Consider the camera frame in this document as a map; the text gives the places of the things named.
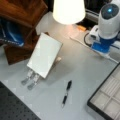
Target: white card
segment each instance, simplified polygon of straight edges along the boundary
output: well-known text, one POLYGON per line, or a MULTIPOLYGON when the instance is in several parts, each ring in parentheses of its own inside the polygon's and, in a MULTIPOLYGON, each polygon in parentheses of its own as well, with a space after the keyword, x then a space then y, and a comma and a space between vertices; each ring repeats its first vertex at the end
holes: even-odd
POLYGON ((46 78, 61 46, 61 42, 41 33, 27 66, 46 78))

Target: white robot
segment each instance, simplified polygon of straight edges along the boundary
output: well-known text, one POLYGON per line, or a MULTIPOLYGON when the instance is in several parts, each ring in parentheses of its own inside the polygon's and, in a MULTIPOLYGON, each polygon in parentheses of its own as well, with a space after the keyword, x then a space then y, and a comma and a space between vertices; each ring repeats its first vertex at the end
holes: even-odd
POLYGON ((113 0, 102 7, 98 25, 90 31, 90 36, 95 40, 91 48, 101 54, 108 54, 111 46, 120 49, 119 31, 120 0, 113 0))

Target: white table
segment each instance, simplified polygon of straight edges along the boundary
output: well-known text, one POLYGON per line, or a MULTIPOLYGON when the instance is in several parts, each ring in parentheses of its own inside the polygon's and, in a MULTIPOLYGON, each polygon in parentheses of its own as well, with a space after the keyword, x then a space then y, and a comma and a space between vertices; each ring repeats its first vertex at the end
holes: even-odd
POLYGON ((101 58, 81 44, 62 37, 62 27, 53 20, 52 13, 45 15, 37 26, 38 33, 48 31, 50 36, 63 42, 59 53, 62 61, 46 80, 40 81, 29 91, 27 86, 21 85, 21 80, 27 75, 28 60, 9 66, 3 47, 0 47, 0 81, 42 120, 102 120, 86 103, 116 64, 101 58), (73 84, 62 108, 61 103, 69 80, 73 84))

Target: black pen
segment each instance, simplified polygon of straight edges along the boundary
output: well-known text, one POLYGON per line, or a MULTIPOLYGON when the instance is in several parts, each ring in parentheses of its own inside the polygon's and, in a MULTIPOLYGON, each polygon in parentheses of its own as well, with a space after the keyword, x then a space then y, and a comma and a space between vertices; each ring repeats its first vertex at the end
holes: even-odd
POLYGON ((62 108, 64 107, 64 105, 65 105, 65 103, 66 103, 66 100, 67 100, 67 97, 68 97, 68 91, 70 90, 71 85, 72 85, 72 80, 70 80, 70 81, 68 82, 68 85, 67 85, 67 88, 66 88, 66 94, 65 94, 65 96, 64 96, 64 98, 63 98, 63 101, 62 101, 62 108))

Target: lamp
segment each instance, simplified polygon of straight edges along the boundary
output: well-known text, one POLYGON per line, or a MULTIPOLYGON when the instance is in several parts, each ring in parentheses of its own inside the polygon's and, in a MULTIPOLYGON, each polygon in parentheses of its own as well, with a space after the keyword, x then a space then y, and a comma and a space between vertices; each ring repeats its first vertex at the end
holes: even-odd
POLYGON ((64 35, 76 36, 79 32, 73 24, 85 17, 84 0, 54 0, 53 17, 57 22, 66 25, 64 35))

